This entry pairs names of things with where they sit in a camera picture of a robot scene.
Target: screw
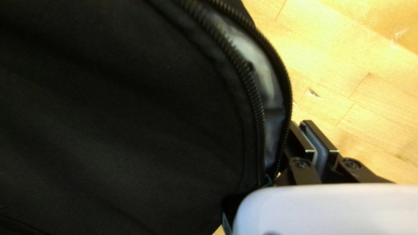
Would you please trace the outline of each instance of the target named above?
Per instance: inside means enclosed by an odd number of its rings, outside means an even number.
[[[351,169],[357,170],[360,168],[360,165],[352,159],[348,159],[348,158],[344,159],[344,163],[348,168],[351,168]]]
[[[307,162],[301,161],[301,160],[296,160],[295,161],[295,166],[300,168],[300,169],[306,169],[309,167],[309,164]]]

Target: zipper teeth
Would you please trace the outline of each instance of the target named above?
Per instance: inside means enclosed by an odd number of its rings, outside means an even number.
[[[219,29],[214,27],[210,20],[205,17],[203,7],[196,0],[178,0],[182,6],[198,23],[200,23],[209,36],[218,43],[221,49],[226,53],[226,56],[231,60],[233,66],[236,68],[239,77],[242,79],[244,88],[247,91],[252,112],[254,115],[254,122],[257,136],[257,175],[258,186],[263,183],[264,177],[264,108],[261,101],[261,96],[258,93],[257,87],[252,79],[253,69],[251,63],[245,60],[241,54],[232,46],[227,37],[219,32]]]
[[[276,50],[273,46],[269,43],[269,41],[260,33],[260,31],[255,27],[254,23],[248,19],[248,17],[242,15],[241,13],[237,12],[235,9],[227,5],[226,3],[222,2],[222,0],[208,0],[216,9],[223,12],[227,16],[230,16],[232,20],[242,26],[246,31],[253,36],[259,45],[262,47],[264,52],[266,53],[267,57],[272,62],[272,66],[277,75],[284,72],[284,76],[287,79],[278,79],[280,87],[283,90],[283,99],[285,104],[285,109],[289,110],[286,114],[285,119],[283,120],[283,127],[280,132],[280,140],[279,143],[282,143],[279,149],[279,154],[277,155],[277,159],[275,162],[275,167],[273,167],[274,171],[270,173],[270,177],[275,178],[277,174],[280,172],[280,163],[282,161],[282,157],[284,156],[284,147],[285,143],[289,134],[289,124],[291,121],[291,111],[292,111],[292,89],[290,85],[290,80],[286,73],[286,70],[283,66],[282,61],[280,60],[279,56],[276,53]]]

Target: black fabric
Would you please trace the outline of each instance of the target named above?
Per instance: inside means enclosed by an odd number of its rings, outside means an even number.
[[[225,79],[145,1],[0,2],[0,231],[212,234],[256,187]]]

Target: white plastic object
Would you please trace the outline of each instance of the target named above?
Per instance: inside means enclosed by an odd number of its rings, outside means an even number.
[[[418,235],[418,186],[320,184],[259,189],[233,235]]]

